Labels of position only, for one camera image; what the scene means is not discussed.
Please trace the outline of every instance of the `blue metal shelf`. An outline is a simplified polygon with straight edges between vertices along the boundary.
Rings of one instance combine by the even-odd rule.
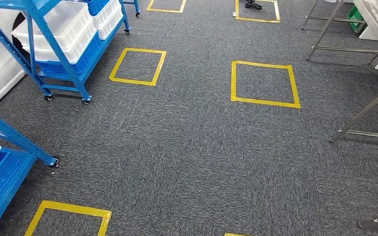
[[[31,153],[2,148],[0,150],[0,217],[11,202],[35,161]]]
[[[38,85],[38,87],[43,92],[47,100],[49,101],[52,100],[53,93],[50,91],[50,89],[60,89],[60,90],[80,93],[84,104],[88,104],[92,97],[86,91],[84,83],[86,82],[87,78],[89,77],[96,63],[102,56],[106,47],[112,41],[112,38],[114,37],[115,32],[118,30],[120,25],[124,23],[125,31],[126,32],[130,31],[128,18],[125,12],[124,2],[123,0],[118,0],[118,1],[120,2],[122,6],[121,11],[123,14],[123,18],[121,19],[120,23],[117,25],[115,30],[109,35],[109,38],[104,40],[101,43],[97,53],[95,53],[94,60],[91,63],[89,63],[89,68],[87,68],[86,72],[83,74],[79,75],[74,71],[72,65],[68,62],[66,56],[64,55],[62,49],[60,48],[53,34],[51,34],[50,29],[48,28],[47,23],[44,20],[45,14],[48,13],[54,6],[56,6],[57,3],[60,2],[60,0],[0,0],[0,8],[17,9],[17,10],[21,10],[25,12],[27,25],[28,25],[28,34],[29,34],[29,39],[30,39],[29,48],[34,48],[33,32],[32,32],[32,20],[34,19],[38,28],[40,29],[44,37],[49,42],[51,48],[55,52],[57,58],[59,59],[66,73],[63,73],[63,74],[51,73],[51,75],[45,75],[44,73],[37,74],[35,70],[34,50],[31,50],[30,52],[30,60],[25,59],[22,56],[22,54],[18,51],[18,49],[12,44],[12,41],[6,37],[6,35],[2,32],[1,29],[0,29],[0,42],[12,54],[12,56],[19,62],[19,64],[26,71],[26,73],[33,79],[33,81]],[[48,84],[45,82],[45,78],[68,80],[68,81],[73,82],[74,86],[68,87],[68,86]]]
[[[18,131],[0,119],[0,138],[21,150],[0,150],[0,216],[5,211],[36,158],[48,166],[58,166],[59,160],[50,156]]]
[[[61,0],[32,0],[40,14],[47,14]],[[0,8],[25,11],[25,5],[21,0],[0,0]]]

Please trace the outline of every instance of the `yellow tape square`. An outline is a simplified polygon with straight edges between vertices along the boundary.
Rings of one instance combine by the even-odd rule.
[[[224,236],[246,236],[246,235],[236,235],[236,234],[225,233]]]
[[[160,61],[157,64],[156,71],[154,72],[153,79],[151,81],[140,81],[140,80],[130,80],[130,79],[123,79],[123,78],[116,78],[115,74],[118,71],[118,68],[120,67],[121,62],[123,61],[125,54],[128,51],[133,52],[143,52],[143,53],[157,53],[161,54]],[[148,86],[155,86],[158,76],[160,74],[161,68],[163,67],[164,59],[166,58],[166,51],[160,51],[160,50],[151,50],[151,49],[143,49],[143,48],[125,48],[123,52],[120,55],[120,58],[118,58],[117,63],[115,64],[114,68],[111,71],[111,75],[109,75],[109,79],[115,82],[123,82],[123,83],[129,83],[129,84],[137,84],[137,85],[148,85]]]
[[[98,236],[105,235],[106,228],[108,228],[109,219],[111,218],[111,214],[112,214],[110,210],[102,210],[102,209],[97,209],[97,208],[92,208],[92,207],[87,207],[87,206],[77,206],[77,205],[72,205],[72,204],[58,203],[58,202],[44,200],[41,202],[40,206],[38,207],[38,210],[35,213],[34,218],[32,219],[30,225],[28,226],[27,231],[25,232],[25,236],[32,236],[45,209],[63,210],[63,211],[73,212],[73,213],[78,213],[78,214],[102,217],[102,223],[99,227]]]
[[[185,8],[186,0],[182,0],[182,5],[180,6],[179,10],[165,10],[165,9],[154,9],[151,8],[153,6],[154,0],[150,0],[149,5],[147,6],[148,11],[161,11],[161,12],[171,12],[171,13],[182,13],[183,8]]]
[[[252,65],[252,66],[259,66],[259,67],[266,67],[266,68],[275,68],[275,69],[286,69],[289,73],[289,81],[290,81],[290,88],[292,89],[293,103],[237,97],[237,92],[236,92],[237,64]],[[292,108],[298,108],[298,109],[301,108],[301,105],[299,104],[298,91],[296,89],[295,77],[293,76],[293,69],[291,65],[262,64],[262,63],[243,61],[243,60],[233,60],[231,62],[231,101],[250,102],[250,103],[256,103],[256,104],[282,106],[282,107],[292,107]]]
[[[279,6],[278,6],[278,1],[277,0],[260,0],[260,1],[264,1],[264,2],[272,2],[273,3],[273,5],[275,6],[276,20],[265,20],[265,19],[240,17],[240,4],[239,4],[239,1],[240,0],[235,0],[235,12],[236,12],[235,19],[241,20],[241,21],[256,21],[256,22],[265,22],[265,23],[280,23]]]

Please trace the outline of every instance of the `black object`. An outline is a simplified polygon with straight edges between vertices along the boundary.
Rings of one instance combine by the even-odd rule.
[[[261,10],[261,5],[254,3],[255,0],[246,0],[246,8],[256,8],[257,10]]]

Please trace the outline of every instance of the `white box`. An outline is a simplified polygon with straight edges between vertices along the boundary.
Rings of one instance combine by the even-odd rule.
[[[63,51],[72,48],[73,43],[81,36],[83,28],[92,19],[85,2],[61,1],[44,16],[47,25]],[[46,38],[33,21],[34,47],[51,49]],[[27,21],[23,21],[12,35],[20,40],[24,47],[29,47]]]
[[[64,55],[70,64],[76,64],[89,43],[92,41],[96,34],[96,28],[93,21],[90,20],[86,28],[81,31],[81,36],[78,38],[77,42],[71,48],[66,48]],[[30,52],[29,47],[23,47],[27,52]],[[60,61],[59,58],[54,53],[53,49],[41,49],[35,48],[35,60],[36,61]]]
[[[102,29],[116,12],[121,12],[121,4],[118,0],[110,0],[96,16],[92,16],[96,29]]]
[[[109,34],[117,26],[118,22],[122,19],[122,12],[116,12],[112,18],[101,28],[98,29],[98,35],[100,40],[105,40]]]

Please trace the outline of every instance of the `gray carpet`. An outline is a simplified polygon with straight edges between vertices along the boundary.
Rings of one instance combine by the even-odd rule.
[[[188,0],[182,14],[146,11],[141,0],[139,19],[126,6],[131,34],[118,32],[86,83],[90,105],[62,92],[46,102],[24,78],[0,102],[0,117],[61,163],[36,161],[0,235],[23,235],[50,200],[111,210],[109,236],[378,236],[354,227],[378,215],[378,139],[328,143],[378,95],[378,71],[361,68],[370,55],[317,51],[305,61],[324,24],[300,30],[310,4],[279,0],[281,23],[269,24],[235,20],[232,0]],[[240,16],[274,17],[272,4],[240,5]],[[378,49],[344,23],[323,44]],[[125,47],[167,51],[155,87],[108,79]],[[117,76],[149,81],[156,56],[127,55]],[[231,102],[232,60],[291,64],[301,109]],[[284,71],[238,69],[238,95],[292,101]],[[356,129],[378,131],[378,108]],[[36,235],[95,235],[99,223],[45,211]]]

